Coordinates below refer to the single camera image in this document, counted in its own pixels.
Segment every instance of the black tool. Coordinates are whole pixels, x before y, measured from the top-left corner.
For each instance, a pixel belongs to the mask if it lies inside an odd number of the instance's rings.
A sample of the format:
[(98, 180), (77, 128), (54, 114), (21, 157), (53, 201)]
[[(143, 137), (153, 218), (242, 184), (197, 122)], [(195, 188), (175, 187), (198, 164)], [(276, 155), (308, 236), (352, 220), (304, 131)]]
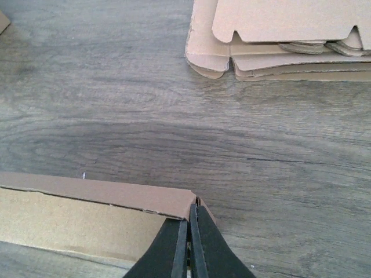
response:
[(147, 252), (124, 278), (256, 278), (228, 247), (204, 206), (190, 222), (167, 218)]

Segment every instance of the wood grain surface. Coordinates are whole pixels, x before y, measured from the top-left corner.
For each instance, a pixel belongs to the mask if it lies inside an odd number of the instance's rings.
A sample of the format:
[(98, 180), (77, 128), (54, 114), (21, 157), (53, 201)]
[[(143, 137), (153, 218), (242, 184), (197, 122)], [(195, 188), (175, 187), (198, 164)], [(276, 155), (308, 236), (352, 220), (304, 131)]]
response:
[[(191, 0), (0, 0), (0, 170), (192, 189), (259, 277), (371, 273), (371, 83), (216, 81)], [(0, 277), (121, 269), (0, 243)]]

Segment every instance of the gray wooden surface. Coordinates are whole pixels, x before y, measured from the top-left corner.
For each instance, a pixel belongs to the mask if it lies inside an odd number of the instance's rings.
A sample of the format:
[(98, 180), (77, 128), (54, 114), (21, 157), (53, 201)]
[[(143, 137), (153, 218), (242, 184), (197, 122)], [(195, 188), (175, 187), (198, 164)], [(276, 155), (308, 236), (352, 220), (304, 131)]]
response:
[[(191, 0), (0, 0), (0, 170), (192, 189), (259, 277), (369, 277), (371, 88), (211, 81)], [(0, 277), (119, 277), (0, 243)]]

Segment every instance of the wooden floor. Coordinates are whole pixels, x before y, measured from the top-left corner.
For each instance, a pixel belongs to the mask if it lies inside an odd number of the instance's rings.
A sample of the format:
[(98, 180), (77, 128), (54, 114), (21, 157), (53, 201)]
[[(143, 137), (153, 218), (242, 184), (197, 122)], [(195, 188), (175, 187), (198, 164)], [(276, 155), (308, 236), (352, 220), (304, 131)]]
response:
[[(0, 0), (0, 170), (192, 189), (258, 278), (370, 277), (371, 83), (211, 81), (191, 0)], [(0, 277), (121, 277), (0, 244)]]

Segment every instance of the wooden table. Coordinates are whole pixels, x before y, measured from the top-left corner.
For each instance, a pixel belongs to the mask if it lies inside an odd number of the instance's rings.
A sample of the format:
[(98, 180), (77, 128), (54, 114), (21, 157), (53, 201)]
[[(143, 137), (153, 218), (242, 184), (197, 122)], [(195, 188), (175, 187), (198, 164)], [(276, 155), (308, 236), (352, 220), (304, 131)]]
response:
[[(369, 277), (371, 83), (211, 81), (192, 1), (2, 1), (0, 170), (187, 188), (259, 277)], [(0, 277), (122, 269), (0, 243)]]

